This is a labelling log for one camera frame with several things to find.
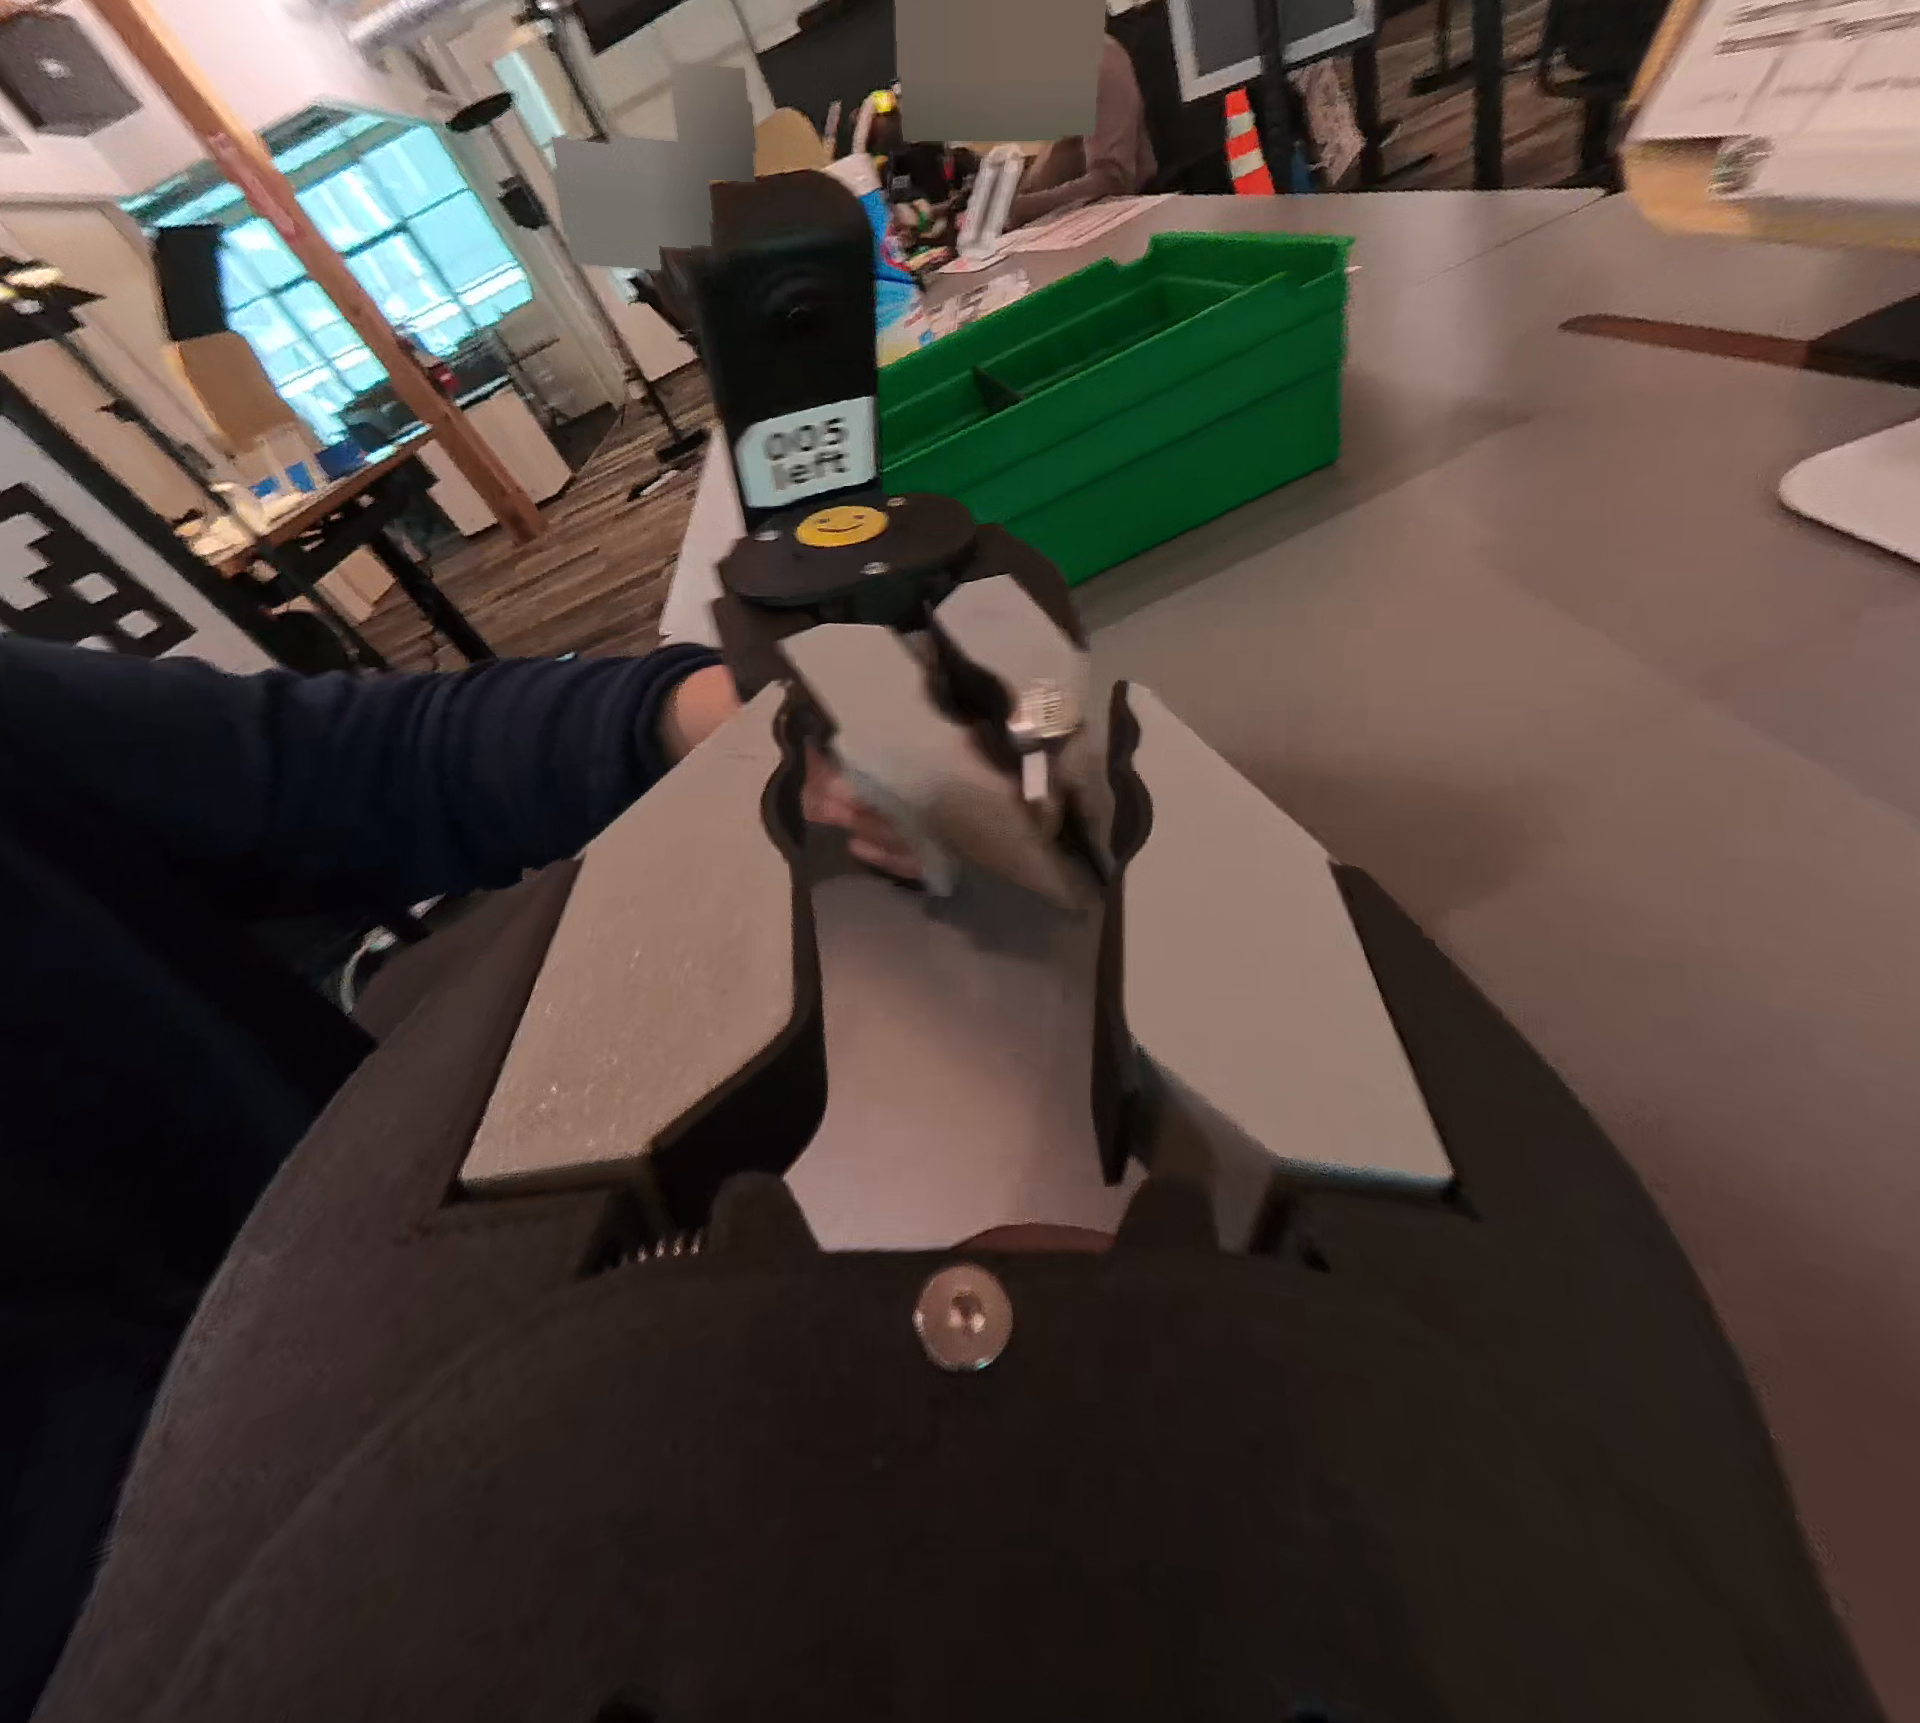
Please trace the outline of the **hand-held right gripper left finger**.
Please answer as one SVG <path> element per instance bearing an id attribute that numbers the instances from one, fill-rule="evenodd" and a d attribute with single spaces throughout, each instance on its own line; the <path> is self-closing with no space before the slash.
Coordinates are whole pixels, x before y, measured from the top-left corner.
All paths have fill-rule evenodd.
<path id="1" fill-rule="evenodd" d="M 759 689 L 587 845 L 464 1193 L 712 1203 L 800 1161 L 827 1107 L 804 719 Z"/>

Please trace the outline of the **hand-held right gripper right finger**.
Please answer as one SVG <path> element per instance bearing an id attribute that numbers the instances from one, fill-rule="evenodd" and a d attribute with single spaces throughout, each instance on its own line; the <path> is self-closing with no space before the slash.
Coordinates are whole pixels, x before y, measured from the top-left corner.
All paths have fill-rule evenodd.
<path id="1" fill-rule="evenodd" d="M 1103 1179 L 1195 1187 L 1232 1250 L 1308 1191 L 1446 1197 L 1452 1157 L 1328 849 L 1135 681 L 1111 691 L 1106 785 Z"/>

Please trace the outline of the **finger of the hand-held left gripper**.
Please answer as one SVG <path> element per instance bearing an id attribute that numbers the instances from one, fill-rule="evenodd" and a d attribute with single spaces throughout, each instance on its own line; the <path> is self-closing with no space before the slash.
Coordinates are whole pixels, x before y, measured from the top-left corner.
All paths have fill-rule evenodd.
<path id="1" fill-rule="evenodd" d="M 1034 681 L 1054 681 L 1075 697 L 1079 729 L 1052 767 L 1052 797 L 1026 805 L 1049 841 L 1091 873 L 1111 873 L 1110 719 L 1087 651 L 1009 575 L 958 585 L 934 609 L 929 631 L 953 709 L 1011 769 L 1018 789 L 1018 761 L 1006 735 L 1015 693 Z"/>
<path id="2" fill-rule="evenodd" d="M 986 881 L 1079 913 L 1106 891 L 1049 841 L 1011 769 L 951 705 L 931 627 L 816 625 L 777 657 L 824 733 L 827 761 L 910 839 L 925 895 Z"/>

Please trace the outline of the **silver bolt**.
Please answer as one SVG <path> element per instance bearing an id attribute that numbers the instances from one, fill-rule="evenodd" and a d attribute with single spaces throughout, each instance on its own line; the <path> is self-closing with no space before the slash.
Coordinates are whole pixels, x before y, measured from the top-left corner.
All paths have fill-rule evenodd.
<path id="1" fill-rule="evenodd" d="M 1029 805 L 1052 797 L 1052 767 L 1079 727 L 1082 711 L 1066 685 L 1034 681 L 1015 693 L 1006 735 L 1018 761 L 1020 797 Z"/>

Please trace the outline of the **green plastic bin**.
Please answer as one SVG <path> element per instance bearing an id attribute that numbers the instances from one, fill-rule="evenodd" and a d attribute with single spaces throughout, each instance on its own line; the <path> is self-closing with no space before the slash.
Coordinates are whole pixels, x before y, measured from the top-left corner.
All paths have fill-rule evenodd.
<path id="1" fill-rule="evenodd" d="M 882 481 L 1084 583 L 1333 463 L 1352 241 L 1161 233 L 878 369 Z"/>

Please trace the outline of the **person's left forearm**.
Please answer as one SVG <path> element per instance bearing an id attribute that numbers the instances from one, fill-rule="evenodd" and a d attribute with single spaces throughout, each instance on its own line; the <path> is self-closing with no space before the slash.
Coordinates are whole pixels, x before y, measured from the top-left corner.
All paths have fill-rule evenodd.
<path id="1" fill-rule="evenodd" d="M 4 793 L 238 919 L 398 909 L 577 855 L 737 709 L 715 651 L 234 675 L 4 639 Z"/>

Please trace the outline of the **person's left hand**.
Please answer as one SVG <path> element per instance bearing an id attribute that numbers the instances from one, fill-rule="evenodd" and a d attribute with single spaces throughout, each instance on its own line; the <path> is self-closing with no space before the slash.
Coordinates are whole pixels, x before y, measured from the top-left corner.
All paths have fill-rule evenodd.
<path id="1" fill-rule="evenodd" d="M 801 813 L 809 829 L 835 839 L 866 871 L 900 885 L 927 885 L 921 857 L 910 839 L 889 817 L 867 807 L 847 777 L 817 755 L 808 761 Z"/>

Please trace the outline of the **wipes canister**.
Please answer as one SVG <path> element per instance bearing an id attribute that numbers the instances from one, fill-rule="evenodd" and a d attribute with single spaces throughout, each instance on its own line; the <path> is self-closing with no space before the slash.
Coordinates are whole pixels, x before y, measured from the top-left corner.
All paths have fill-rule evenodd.
<path id="1" fill-rule="evenodd" d="M 852 151 L 825 163 L 824 173 L 860 203 L 867 219 L 873 243 L 875 321 L 887 325 L 906 315 L 920 287 L 904 265 L 900 229 L 879 163 L 867 151 Z"/>

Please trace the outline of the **printed paper sheets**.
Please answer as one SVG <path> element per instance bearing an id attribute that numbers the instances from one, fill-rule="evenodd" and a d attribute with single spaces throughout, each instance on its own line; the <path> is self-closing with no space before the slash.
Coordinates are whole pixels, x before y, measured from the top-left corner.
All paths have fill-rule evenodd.
<path id="1" fill-rule="evenodd" d="M 920 293 L 887 333 L 891 351 L 912 353 L 955 335 L 973 321 L 1020 301 L 1031 287 L 1034 279 L 1026 269 L 1011 269 L 963 279 L 949 295 Z"/>

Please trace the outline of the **white tablet stand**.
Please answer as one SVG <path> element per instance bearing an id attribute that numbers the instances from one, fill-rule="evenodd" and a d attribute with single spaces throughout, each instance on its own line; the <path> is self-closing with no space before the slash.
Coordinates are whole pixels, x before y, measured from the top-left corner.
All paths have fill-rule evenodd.
<path id="1" fill-rule="evenodd" d="M 988 263 L 995 259 L 1026 167 L 1028 151 L 1021 143 L 993 145 L 980 159 L 955 241 L 958 255 L 963 261 Z"/>

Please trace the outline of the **printed paper sheet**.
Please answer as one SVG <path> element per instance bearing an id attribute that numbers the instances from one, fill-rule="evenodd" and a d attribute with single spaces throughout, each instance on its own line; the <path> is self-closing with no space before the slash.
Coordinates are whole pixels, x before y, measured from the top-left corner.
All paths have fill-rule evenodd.
<path id="1" fill-rule="evenodd" d="M 1096 199 L 1021 227 L 1018 233 L 1008 237 L 1006 247 L 1020 253 L 1056 253 L 1084 247 L 1116 233 L 1116 229 L 1131 221 L 1138 221 L 1142 215 L 1158 209 L 1165 201 L 1169 201 L 1169 197 L 1142 195 Z"/>

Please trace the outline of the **wooden side table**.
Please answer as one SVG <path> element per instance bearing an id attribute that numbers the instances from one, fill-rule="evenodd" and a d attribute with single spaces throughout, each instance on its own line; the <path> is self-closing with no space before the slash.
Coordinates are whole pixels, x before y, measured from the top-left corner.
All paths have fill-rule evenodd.
<path id="1" fill-rule="evenodd" d="M 273 607 L 305 605 L 359 669 L 386 671 L 388 659 L 359 623 L 341 613 L 323 579 L 368 553 L 406 605 L 466 663 L 493 659 L 491 645 L 432 579 L 402 539 L 399 521 L 425 495 L 420 441 L 377 451 L 369 465 L 323 487 L 294 491 L 259 507 L 249 487 L 204 481 L 205 515 L 185 549 L 214 575 L 238 583 L 264 571 L 261 597 Z"/>

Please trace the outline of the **black softbox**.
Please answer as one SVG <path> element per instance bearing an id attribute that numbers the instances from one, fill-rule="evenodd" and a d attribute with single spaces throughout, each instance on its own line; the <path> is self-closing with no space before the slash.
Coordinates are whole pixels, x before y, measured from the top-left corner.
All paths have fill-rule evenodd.
<path id="1" fill-rule="evenodd" d="M 227 331 L 223 237 L 217 223 L 162 225 L 149 235 L 157 313 L 171 343 Z"/>

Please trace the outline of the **black and white marker board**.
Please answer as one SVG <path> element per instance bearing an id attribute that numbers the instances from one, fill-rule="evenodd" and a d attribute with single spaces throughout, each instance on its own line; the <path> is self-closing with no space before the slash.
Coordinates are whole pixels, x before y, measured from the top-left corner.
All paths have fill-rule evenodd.
<path id="1" fill-rule="evenodd" d="M 4 385 L 4 633 L 140 657 L 188 651 L 217 613 L 180 561 L 132 527 L 122 487 L 88 483 L 78 461 L 78 447 Z"/>

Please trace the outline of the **black wall speaker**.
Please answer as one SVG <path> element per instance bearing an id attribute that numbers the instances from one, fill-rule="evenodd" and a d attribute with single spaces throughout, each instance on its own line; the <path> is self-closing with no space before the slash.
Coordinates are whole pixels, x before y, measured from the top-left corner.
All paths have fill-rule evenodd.
<path id="1" fill-rule="evenodd" d="M 83 139 L 132 119 L 140 101 L 66 13 L 1 17 L 1 95 L 36 133 Z"/>

